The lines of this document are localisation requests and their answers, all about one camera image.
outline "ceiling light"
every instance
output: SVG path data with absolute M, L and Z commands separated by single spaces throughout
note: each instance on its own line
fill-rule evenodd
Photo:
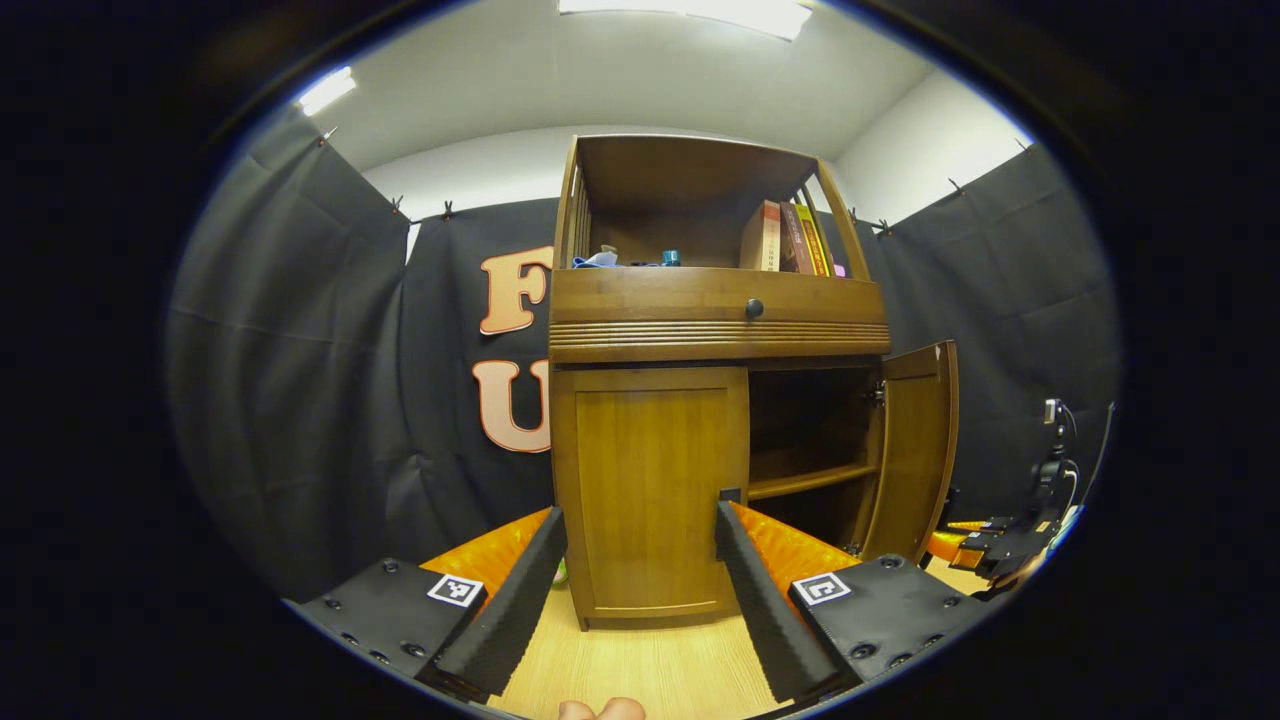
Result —
M 302 94 L 298 102 L 302 104 L 302 113 L 307 117 L 315 115 L 321 108 L 342 97 L 356 88 L 356 81 L 351 77 L 351 68 L 342 68 L 325 76 L 324 79 L 311 86 L 311 90 Z
M 813 9 L 795 0 L 559 0 L 561 14 L 600 10 L 675 13 L 724 20 L 795 40 Z

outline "wooden cabinet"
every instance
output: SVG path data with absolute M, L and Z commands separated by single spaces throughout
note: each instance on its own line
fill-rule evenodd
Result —
M 850 277 L 736 268 L 751 211 L 813 206 L 813 182 L 845 206 L 814 158 L 575 138 L 552 270 L 549 416 L 582 629 L 733 611 L 713 541 L 723 488 L 855 552 L 923 553 L 955 452 L 954 343 L 882 360 L 879 286 L 842 213 L 822 243 L 842 243 Z M 603 245 L 625 264 L 676 249 L 685 266 L 572 269 Z M 753 299 L 762 314 L 748 315 Z
M 712 530 L 719 489 L 746 486 L 746 370 L 561 372 L 550 401 L 582 628 L 732 607 Z

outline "finger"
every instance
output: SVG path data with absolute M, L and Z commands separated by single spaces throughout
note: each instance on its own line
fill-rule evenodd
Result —
M 596 720 L 645 720 L 644 706 L 630 697 L 616 697 L 604 703 Z
M 561 703 L 558 720 L 596 720 L 591 708 L 575 700 L 566 700 Z

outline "ceiling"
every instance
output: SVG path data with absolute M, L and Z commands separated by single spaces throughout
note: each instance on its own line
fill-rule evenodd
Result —
M 365 172 L 488 135 L 659 126 L 838 158 L 933 69 L 817 5 L 794 42 L 657 13 L 559 15 L 556 0 L 477 0 L 351 63 L 321 129 Z

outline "wooden floor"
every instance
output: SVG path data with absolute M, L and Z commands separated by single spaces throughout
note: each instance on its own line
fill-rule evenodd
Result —
M 928 573 L 963 593 L 986 589 L 973 573 L 929 564 Z M 553 719 L 561 701 L 596 711 L 631 697 L 649 720 L 750 717 L 786 703 L 769 694 L 741 615 L 657 630 L 577 629 L 567 585 L 552 588 L 524 660 L 489 705 L 534 720 Z

